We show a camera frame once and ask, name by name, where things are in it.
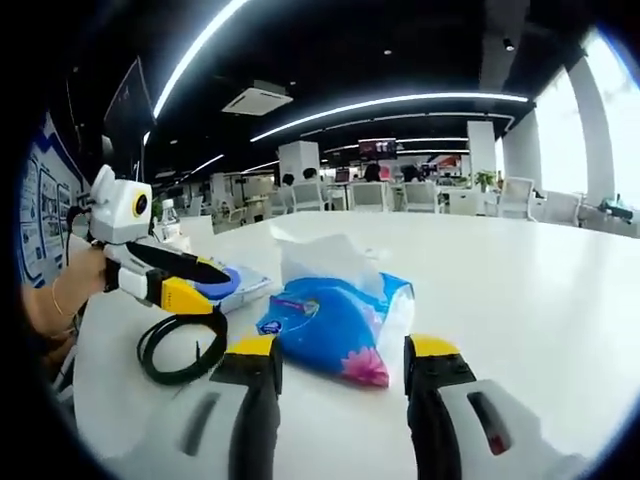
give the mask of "pink flower print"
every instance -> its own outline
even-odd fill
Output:
[[[375,348],[362,347],[342,360],[342,376],[362,385],[389,386],[389,373]]]

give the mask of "potted plant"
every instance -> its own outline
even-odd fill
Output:
[[[482,193],[487,191],[487,187],[492,187],[496,181],[496,173],[488,170],[482,170],[476,173],[476,185],[480,185]]]

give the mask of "human arm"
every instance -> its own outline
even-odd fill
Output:
[[[52,285],[38,289],[24,285],[22,299],[33,329],[44,336],[67,330],[82,304],[104,290],[105,268],[102,250],[89,248],[73,255]]]

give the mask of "white tabletop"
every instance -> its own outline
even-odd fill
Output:
[[[216,236],[211,254],[279,281],[272,224],[302,240],[344,232],[377,252],[380,270],[413,282],[412,330],[459,346],[478,378],[496,380],[541,418],[544,438],[561,452],[595,456],[630,413],[640,390],[637,240],[496,218],[306,212]],[[230,315],[231,340],[264,308],[259,301]],[[147,380],[135,357],[140,335],[164,316],[120,292],[89,302],[75,412],[99,456],[131,449],[175,394]],[[194,338],[207,335],[177,331],[156,363],[190,363]],[[274,478],[415,478],[406,406],[401,381],[361,391],[285,365]]]

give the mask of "blue plastic packaging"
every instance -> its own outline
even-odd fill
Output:
[[[302,278],[270,299],[257,323],[277,334],[288,358],[363,385],[388,387],[389,374],[376,348],[394,294],[409,282],[381,273],[384,296],[376,298],[333,278]]]

